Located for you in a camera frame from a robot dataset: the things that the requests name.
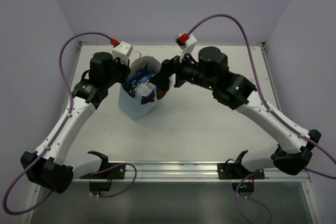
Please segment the light blue paper bag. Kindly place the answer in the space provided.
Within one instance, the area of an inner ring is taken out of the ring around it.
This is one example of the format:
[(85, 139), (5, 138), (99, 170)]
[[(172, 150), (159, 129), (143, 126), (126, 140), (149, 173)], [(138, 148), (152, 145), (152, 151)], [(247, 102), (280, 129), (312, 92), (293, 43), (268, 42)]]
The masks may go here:
[(130, 73), (120, 88), (118, 105), (132, 120), (148, 114), (168, 93), (151, 82), (160, 69), (161, 63), (151, 56), (140, 55), (130, 63)]

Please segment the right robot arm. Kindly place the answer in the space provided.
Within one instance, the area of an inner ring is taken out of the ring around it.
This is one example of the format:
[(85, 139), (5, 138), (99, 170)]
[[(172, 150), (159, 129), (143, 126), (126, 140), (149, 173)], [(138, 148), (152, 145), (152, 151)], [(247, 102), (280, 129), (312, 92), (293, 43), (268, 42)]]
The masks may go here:
[(256, 170), (277, 168), (295, 176), (309, 164), (314, 148), (310, 141), (317, 143), (321, 133), (298, 126), (263, 102), (251, 81), (229, 70), (228, 57), (219, 48), (202, 48), (198, 61), (190, 54), (184, 59), (180, 56), (166, 59), (150, 81), (160, 90), (167, 91), (172, 75), (175, 75), (174, 87), (189, 82), (211, 90), (215, 100), (252, 120), (277, 142), (277, 145), (264, 150), (242, 151), (233, 163), (226, 166), (228, 173), (246, 178)]

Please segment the navy sweet chilli crisp bag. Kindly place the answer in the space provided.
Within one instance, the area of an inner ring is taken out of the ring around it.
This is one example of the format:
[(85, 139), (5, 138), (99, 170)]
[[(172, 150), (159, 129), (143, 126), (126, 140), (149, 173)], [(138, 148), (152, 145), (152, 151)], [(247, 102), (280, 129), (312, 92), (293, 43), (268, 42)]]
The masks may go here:
[(149, 70), (148, 63), (146, 63), (138, 69), (133, 77), (122, 87), (127, 93), (132, 93), (136, 86), (149, 82), (151, 77), (155, 74), (156, 71)]

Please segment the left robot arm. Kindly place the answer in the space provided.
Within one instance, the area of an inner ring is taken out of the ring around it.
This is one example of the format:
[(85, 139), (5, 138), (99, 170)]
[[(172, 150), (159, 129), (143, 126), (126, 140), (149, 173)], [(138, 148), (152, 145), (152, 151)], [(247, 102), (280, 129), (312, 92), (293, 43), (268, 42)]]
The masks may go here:
[(109, 172), (108, 157), (89, 151), (80, 161), (69, 164), (66, 157), (72, 143), (107, 97), (108, 90), (116, 83), (126, 82), (130, 73), (129, 54), (98, 52), (90, 59), (80, 82), (70, 94), (69, 103), (61, 118), (33, 153), (25, 152), (20, 159), (27, 169), (28, 180), (44, 188), (63, 193), (74, 179), (94, 174), (104, 178)]

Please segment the blue white snack bag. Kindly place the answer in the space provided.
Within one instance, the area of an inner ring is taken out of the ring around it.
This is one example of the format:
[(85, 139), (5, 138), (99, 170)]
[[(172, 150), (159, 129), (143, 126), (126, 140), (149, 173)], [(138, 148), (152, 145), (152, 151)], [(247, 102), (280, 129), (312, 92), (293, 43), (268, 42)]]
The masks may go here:
[(136, 86), (132, 92), (132, 97), (139, 104), (147, 104), (158, 100), (158, 91), (154, 84), (147, 82)]

